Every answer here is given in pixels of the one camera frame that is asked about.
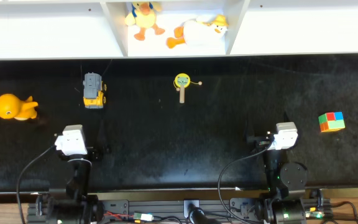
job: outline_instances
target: yellow and gray toy truck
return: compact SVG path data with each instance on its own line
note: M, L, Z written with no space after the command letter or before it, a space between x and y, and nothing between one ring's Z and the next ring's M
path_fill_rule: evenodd
M103 108L106 104L104 92L107 90L107 85L103 83L102 76L96 73L87 73L83 84L85 108Z

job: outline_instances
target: black table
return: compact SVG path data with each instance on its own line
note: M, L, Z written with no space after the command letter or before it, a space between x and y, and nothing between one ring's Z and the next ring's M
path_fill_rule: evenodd
M82 124L88 142L106 125L112 153L95 162L90 191L216 187L221 169L249 154L243 140L250 117L259 132L274 131L283 114L300 137L288 151L308 168L309 188L358 187L358 54L113 60L104 111L83 106L83 75L102 74L110 60L0 62L0 95L39 102L40 119L0 118L0 192L66 125ZM172 81L192 81L186 102ZM320 133L318 116L342 111L346 129ZM262 158L230 168L223 186L266 187ZM23 191L65 183L71 167L49 154L25 175Z

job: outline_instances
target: colorful cube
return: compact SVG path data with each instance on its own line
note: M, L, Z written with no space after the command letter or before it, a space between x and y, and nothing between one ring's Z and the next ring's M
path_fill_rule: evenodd
M342 112L325 113L318 117L321 132L339 131L345 128Z

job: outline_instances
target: toy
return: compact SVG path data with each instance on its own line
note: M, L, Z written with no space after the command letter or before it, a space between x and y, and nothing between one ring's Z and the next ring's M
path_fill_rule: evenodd
M167 46L172 49L178 44L208 45L214 44L227 31L228 24L224 15L216 16L212 23L187 21L175 29L175 38L167 39Z
M85 74L84 79L84 104L85 108L100 109L106 104L104 91L107 85L103 83L102 76L96 73Z
M318 117L321 132L338 131L345 128L342 112L325 113Z
M21 101L13 94L3 94L0 96L0 117L3 119L14 118L19 121L34 119L37 117L37 112L34 109L36 106L38 103L32 101L32 96Z
M145 39L144 34L148 28L153 28L155 35L161 35L165 32L165 29L156 25L157 15L154 10L160 12L162 10L161 5L157 2L132 2L132 11L125 18L125 24L127 26L136 24L140 27L140 32L134 36L137 40Z
M202 82L192 82L190 81L190 77L187 74L181 73L177 75L173 81L173 86L176 88L177 91L180 92L179 94L179 103L185 103L185 88L190 85L190 83L202 85Z

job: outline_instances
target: wooden handle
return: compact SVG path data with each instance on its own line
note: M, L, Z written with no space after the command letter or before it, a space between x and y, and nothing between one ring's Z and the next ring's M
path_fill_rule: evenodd
M180 86L180 92L179 92L179 103L185 103L185 86Z

